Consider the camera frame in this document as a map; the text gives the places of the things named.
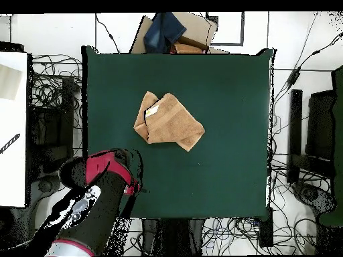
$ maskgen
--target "black cable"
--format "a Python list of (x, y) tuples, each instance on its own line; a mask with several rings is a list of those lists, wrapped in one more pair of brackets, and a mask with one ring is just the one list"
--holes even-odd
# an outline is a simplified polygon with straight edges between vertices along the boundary
[(329, 46), (332, 46), (334, 45), (338, 40), (340, 40), (340, 38), (343, 37), (343, 32), (342, 33), (339, 33), (327, 46), (321, 48), (320, 50), (316, 50), (314, 52), (312, 52), (304, 61), (303, 63), (300, 64), (300, 67), (303, 66), (303, 64), (309, 59), (311, 58), (313, 55), (316, 55), (318, 53), (320, 53), (322, 50), (328, 48)]
[(297, 236), (298, 236), (298, 234), (296, 234), (296, 227), (297, 227), (298, 223), (300, 223), (300, 222), (302, 222), (302, 221), (310, 221), (310, 222), (314, 223), (315, 225), (317, 225), (317, 223), (316, 223), (315, 221), (309, 219), (309, 218), (303, 218), (303, 219), (300, 219), (300, 220), (296, 221), (296, 223), (294, 224), (294, 227), (293, 227), (293, 234), (294, 234), (294, 238), (295, 238), (295, 244), (297, 245), (297, 249), (301, 252), (301, 254), (305, 255), (305, 254), (303, 253), (303, 251), (302, 251), (302, 250), (300, 249), (300, 247), (299, 247), (299, 244), (298, 244), (298, 242), (297, 242)]
[[(103, 24), (103, 23), (101, 23), (100, 21), (99, 21), (99, 19), (98, 19), (98, 15), (97, 14), (95, 14), (95, 18), (96, 18), (96, 20), (98, 21), (98, 23), (100, 23), (101, 25), (103, 25), (104, 26), (104, 28), (106, 29), (106, 31), (107, 31), (107, 33), (108, 33), (108, 35), (109, 35), (109, 37), (113, 40), (113, 42), (115, 43), (115, 39), (113, 38), (113, 35), (111, 35), (110, 34), (110, 32), (108, 31), (108, 29), (107, 29), (107, 27)], [(117, 49), (117, 51), (118, 51), (118, 53), (120, 53), (120, 51), (119, 51), (119, 49), (118, 49), (118, 46), (117, 46), (117, 44), (115, 43), (115, 47), (116, 47), (116, 49)]]

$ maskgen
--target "white floor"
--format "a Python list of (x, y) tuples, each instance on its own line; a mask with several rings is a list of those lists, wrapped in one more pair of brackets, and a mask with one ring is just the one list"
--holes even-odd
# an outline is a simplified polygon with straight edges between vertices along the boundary
[[(215, 46), (215, 48), (235, 54), (256, 54), (263, 48), (275, 48), (277, 51), (274, 65), (274, 91), (277, 94), (298, 61), (315, 14), (316, 12), (245, 12), (244, 45), (242, 47)], [(128, 52), (142, 15), (145, 14), (105, 13), (98, 14), (98, 18), (112, 33), (119, 50)], [(153, 17), (153, 13), (146, 15), (150, 18)], [(315, 50), (328, 45), (336, 35), (343, 31), (343, 21), (339, 21), (342, 17), (334, 12), (318, 13), (299, 62), (302, 62)], [(241, 27), (237, 23), (226, 28), (236, 32)], [(80, 48), (83, 45), (96, 46), (98, 51), (102, 53), (116, 52), (115, 45), (108, 37), (104, 27), (98, 23), (96, 24), (94, 14), (14, 15), (11, 21), (11, 34), (9, 18), (0, 17), (0, 40), (9, 41), (10, 39), (12, 42), (23, 44), (26, 52), (33, 55), (66, 54), (81, 60)], [(340, 40), (310, 58), (303, 65), (300, 77), (292, 87), (303, 90), (303, 116), (308, 114), (308, 100), (311, 93), (332, 89), (330, 72), (343, 64), (342, 47), (343, 41)], [(276, 114), (281, 117), (281, 122), (275, 127), (274, 131), (288, 124), (289, 93), (279, 101), (275, 110)], [(304, 120), (302, 151), (305, 149), (306, 129), (307, 120)], [(280, 135), (275, 137), (277, 153), (287, 152), (287, 134), (287, 128), (285, 128)], [(75, 140), (77, 140), (74, 144), (75, 147), (80, 144), (79, 136), (79, 134), (75, 134)], [(278, 156), (276, 159), (283, 163), (286, 160), (285, 156)], [(56, 200), (65, 193), (65, 190), (58, 192), (51, 198), (41, 202), (36, 226), (43, 222)], [(282, 195), (276, 193), (275, 203), (283, 210), (291, 227), (301, 218), (314, 218), (309, 207), (300, 204), (288, 191)], [(279, 210), (274, 213), (274, 222), (275, 230), (286, 226), (285, 216)], [(220, 230), (218, 229), (218, 220), (207, 220), (206, 226), (214, 228), (216, 233)], [(131, 224), (131, 230), (141, 230), (140, 220), (134, 220)], [(311, 222), (301, 222), (297, 226), (297, 230), (302, 235), (316, 235), (316, 228)], [(137, 234), (137, 232), (129, 234), (127, 247), (131, 246), (129, 243), (130, 237), (135, 237)], [(287, 240), (283, 244), (295, 246), (294, 236), (290, 238), (290, 234), (293, 234), (293, 230), (292, 232), (289, 229), (279, 230), (275, 234), (274, 242)], [(230, 255), (257, 253), (247, 239), (238, 239), (237, 236), (231, 245), (231, 242), (228, 242), (230, 238), (231, 236), (229, 238), (222, 237), (222, 240), (218, 236), (216, 240), (212, 238), (208, 242), (211, 245), (207, 244), (204, 247), (204, 255), (228, 255), (228, 249), (225, 249), (228, 245), (230, 245)], [(283, 254), (293, 253), (292, 248), (288, 246), (278, 246), (278, 249)], [(272, 252), (278, 253), (278, 250), (274, 248)], [(313, 248), (307, 246), (302, 249), (302, 252), (304, 254), (314, 253)], [(265, 254), (262, 249), (259, 249), (259, 253)], [(139, 254), (140, 252), (134, 248), (127, 252), (127, 255)]]

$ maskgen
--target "black device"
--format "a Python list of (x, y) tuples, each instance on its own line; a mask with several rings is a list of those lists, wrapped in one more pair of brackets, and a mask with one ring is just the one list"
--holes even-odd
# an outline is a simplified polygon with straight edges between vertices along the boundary
[(308, 155), (330, 160), (333, 157), (334, 115), (336, 101), (333, 90), (317, 92), (309, 101), (309, 118), (305, 152)]
[(38, 168), (53, 173), (73, 156), (74, 93), (77, 85), (72, 78), (62, 80), (62, 89), (55, 94), (58, 106), (48, 104), (29, 107), (31, 178), (38, 178)]
[(267, 207), (267, 212), (267, 219), (260, 220), (259, 222), (259, 245), (262, 248), (272, 247), (274, 245), (273, 208)]

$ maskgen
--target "folded fabric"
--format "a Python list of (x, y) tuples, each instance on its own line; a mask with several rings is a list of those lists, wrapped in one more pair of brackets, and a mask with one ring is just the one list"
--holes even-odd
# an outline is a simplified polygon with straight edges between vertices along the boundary
[(143, 38), (146, 52), (148, 54), (168, 52), (168, 47), (177, 41), (185, 31), (186, 28), (172, 12), (158, 13)]
[(196, 48), (195, 46), (180, 44), (179, 42), (176, 42), (174, 46), (178, 54), (202, 54), (202, 50), (200, 48)]
[(133, 128), (149, 144), (176, 142), (187, 152), (205, 133), (204, 127), (170, 93), (157, 100), (147, 92)]

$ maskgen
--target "white panel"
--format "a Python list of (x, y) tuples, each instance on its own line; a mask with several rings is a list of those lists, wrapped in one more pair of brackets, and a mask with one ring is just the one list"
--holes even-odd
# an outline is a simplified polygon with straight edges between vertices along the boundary
[(244, 28), (243, 46), (213, 46), (213, 47), (233, 53), (233, 54), (255, 55), (259, 53), (263, 48), (267, 47), (267, 23), (268, 23), (268, 12), (245, 12), (245, 28)]
[[(299, 64), (312, 52), (328, 45), (336, 35), (343, 31), (342, 15), (339, 16), (338, 13), (318, 13)], [(294, 68), (315, 14), (316, 12), (270, 12), (269, 46), (277, 49), (276, 68)], [(341, 39), (333, 46), (312, 56), (303, 68), (334, 70), (342, 64), (343, 41)]]
[(0, 41), (9, 42), (9, 17), (0, 17)]
[(95, 44), (94, 14), (14, 15), (12, 42), (32, 54), (66, 54), (81, 60), (81, 46)]
[[(300, 62), (311, 53), (327, 46), (343, 32), (342, 12), (319, 12), (314, 23)], [(343, 38), (319, 54), (312, 56), (304, 65), (305, 69), (335, 70), (343, 65)]]
[[(152, 19), (155, 13), (99, 13), (98, 19), (106, 25), (121, 53), (129, 52), (144, 15)], [(96, 25), (96, 48), (100, 53), (117, 53), (113, 40), (103, 25)]]
[(241, 42), (242, 12), (209, 12), (209, 16), (218, 16), (218, 31), (212, 43)]
[(25, 203), (25, 132), (27, 55), (0, 52), (0, 64), (22, 71), (15, 100), (0, 99), (0, 147), (16, 134), (20, 137), (0, 156), (0, 205), (23, 207)]

